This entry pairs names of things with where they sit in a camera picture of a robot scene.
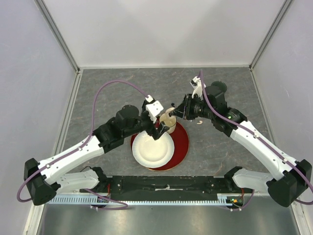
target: red wire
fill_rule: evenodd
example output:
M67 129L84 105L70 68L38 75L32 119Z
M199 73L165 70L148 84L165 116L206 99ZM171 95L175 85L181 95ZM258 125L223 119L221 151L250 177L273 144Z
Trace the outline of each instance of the red wire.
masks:
M244 191L244 189L243 189L243 188L241 189L241 192L242 192L242 194L241 194L241 197L239 198L239 200L240 200L240 199L242 199L242 198L244 197L245 191Z

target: white plate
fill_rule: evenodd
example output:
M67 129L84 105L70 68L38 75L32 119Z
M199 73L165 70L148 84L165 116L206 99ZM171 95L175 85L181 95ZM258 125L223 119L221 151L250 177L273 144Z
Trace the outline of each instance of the white plate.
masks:
M139 133L133 142L133 155L139 164L157 168L167 164L174 154L174 142L168 133L154 140L147 132Z

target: floor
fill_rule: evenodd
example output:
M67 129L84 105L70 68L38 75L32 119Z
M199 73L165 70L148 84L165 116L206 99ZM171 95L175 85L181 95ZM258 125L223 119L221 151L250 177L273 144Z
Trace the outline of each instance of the floor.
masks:
M95 211L46 204L37 235L300 235L291 208L254 197L241 212L213 206L133 206Z
M118 78L132 82L159 100L167 109L171 103L179 105L184 95L193 91L189 81L198 72L199 69L196 68L84 70L65 149L87 136L93 97L105 82ZM240 110L263 135L268 137L248 68L204 68L203 73L206 84L223 81L228 86L225 94L228 105ZM144 97L139 92L125 84L113 84L105 88L97 101L95 127L115 116L125 104L141 108L143 100ZM189 135L190 148L185 160L171 170L155 172L139 165L132 156L128 138L123 146L85 162L72 172L79 171L87 165L100 166L107 175L223 176L237 165L248 170L266 171L255 157L240 144L217 131L209 120L203 120L202 125L197 125L197 121L179 120L179 122Z

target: metal frame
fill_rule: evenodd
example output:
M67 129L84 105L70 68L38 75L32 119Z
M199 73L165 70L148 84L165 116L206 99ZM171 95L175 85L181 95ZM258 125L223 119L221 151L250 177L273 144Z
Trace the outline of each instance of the metal frame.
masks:
M79 89L79 84L82 79L82 74L83 74L82 70L76 73L72 91L68 100L67 110L64 114L64 120L60 129L58 140L52 152L52 156L62 152L63 150L64 142L65 142L66 135L67 135L67 130L69 127L70 118L72 116L76 96L77 96L78 89ZM36 235L37 234L37 230L39 227L39 223L40 223L40 219L42 217L43 211L44 211L44 205L41 205L41 206L34 206L34 204L31 205L31 208L27 217L27 221L24 227L23 235Z
M272 23L271 27L269 28L268 33L266 34L266 36L265 36L264 40L262 41L258 51L256 52L254 58L252 59L252 62L250 64L251 69L254 69L255 65L258 63L258 61L259 61L260 57L262 56L265 48L267 47L269 41L273 37L275 31L277 30L277 28L278 28L280 22L282 21L284 15L286 14L288 9L290 8L292 2L293 2L293 0L285 0L285 2L283 3L283 5L280 8L276 18L274 19L274 22Z
M255 76L254 76L254 73L253 73L252 69L250 69L250 73L251 73L251 77L252 77L252 80L253 80L255 91L257 93L257 96L258 96L258 99L259 99L259 102L260 102L260 105L261 105L261 110L262 110L262 113L263 113L263 116L264 116L264 119L265 119L265 124L266 124L266 127L268 128L269 139L270 139L270 141L273 144L275 144L274 135L273 135L273 131L272 131L272 126L271 126L271 123L269 121L268 113L267 113L267 111L265 109L265 106L263 104L262 97L261 97L261 94L260 94L260 91L259 91L259 88L258 88L258 85L257 85L257 81L255 79Z
M82 75L83 75L83 70L80 70L75 76L73 88L72 88L72 91L71 91L71 94L69 97L67 110L65 112L65 116L64 116L63 123L61 126L60 134L59 134L58 140L55 144L54 151L52 153L53 156L61 153L63 150L65 139L67 136L67 130L69 127L70 118L72 116L72 112L74 109L74 104L75 104L75 100L77 97L80 81L82 79Z
M158 68L249 68L250 65L156 65L156 66L98 66L81 67L82 70L102 69L158 69Z
M257 65L258 61L260 60L263 52L267 48L270 40L274 36L278 26L280 25L281 21L283 20L284 16L286 15L287 11L290 9L292 3L293 3L293 0L285 0L284 1L284 3L282 5L282 7L280 8L274 22L272 23L269 31L267 32L264 40L262 41L257 53L255 54L250 66L249 66L252 80L253 80L253 83L255 86L255 90L257 92L257 95L258 95L258 98L259 98L259 101L261 104L261 109L262 109L262 112L263 112L263 115L265 118L265 122L266 122L266 125L268 127L268 133L269 133L269 136L270 136L272 143L274 143L274 144L275 144L275 138L273 135L272 126L271 126L266 108L262 102L262 97L261 97L261 94L260 94L259 89L258 89L257 81L255 79L254 68ZM313 235L313 228L311 228L309 226L308 218L302 209L302 205L294 202L294 203L292 203L291 208L292 208L292 211L293 211L293 214L294 214L294 217L296 220L296 224L298 226L300 234L301 235Z
M70 52L67 44L65 43L64 38L62 37L55 21L53 20L52 15L50 14L44 0L34 0L36 5L38 6L39 10L41 11L43 17L45 18L47 24L49 25L54 37L56 38L56 40L58 41L60 47L62 48L62 50L64 51L65 55L67 56L70 64L72 65L72 67L74 68L74 70L76 72L78 72L80 70L78 64L76 63L72 53Z

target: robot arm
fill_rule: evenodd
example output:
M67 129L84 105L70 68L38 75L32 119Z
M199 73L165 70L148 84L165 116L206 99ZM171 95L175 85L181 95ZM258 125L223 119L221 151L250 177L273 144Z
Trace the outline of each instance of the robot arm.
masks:
M269 171L269 173L261 173L242 169L242 167L237 166L230 170L225 177L229 178L232 183L240 188L251 188L261 192L268 191L270 196L278 204L284 207L289 206L307 189L308 185L285 161L288 160L292 165L297 167L308 179L311 178L312 171L310 163L306 160L298 162L295 158L281 151L257 131L240 111L228 107L224 97L227 86L224 83L213 82L211 86L204 86L210 104L223 117L252 130L253 134L242 128L238 128L236 125L214 114L207 103L201 98L202 86L199 77L195 77L190 83L194 88L194 92L185 95L183 102L170 114L185 120L193 120L197 117L210 119L217 130L244 146ZM281 160L264 143L259 141L258 138L261 138L270 147L281 153L284 160Z
M159 139L168 130L163 122L158 128L155 127L162 110L160 102L148 96L142 105L140 115L135 106L124 106L115 117L95 129L85 145L83 144L88 138L51 158L40 162L34 158L28 160L25 163L24 180L44 167L40 174L26 184L34 205L44 204L61 192L94 188L99 183L106 185L108 179L99 167L79 173L67 173L78 165L121 146L124 139L133 134L146 131L155 140ZM75 149L78 151L62 158Z

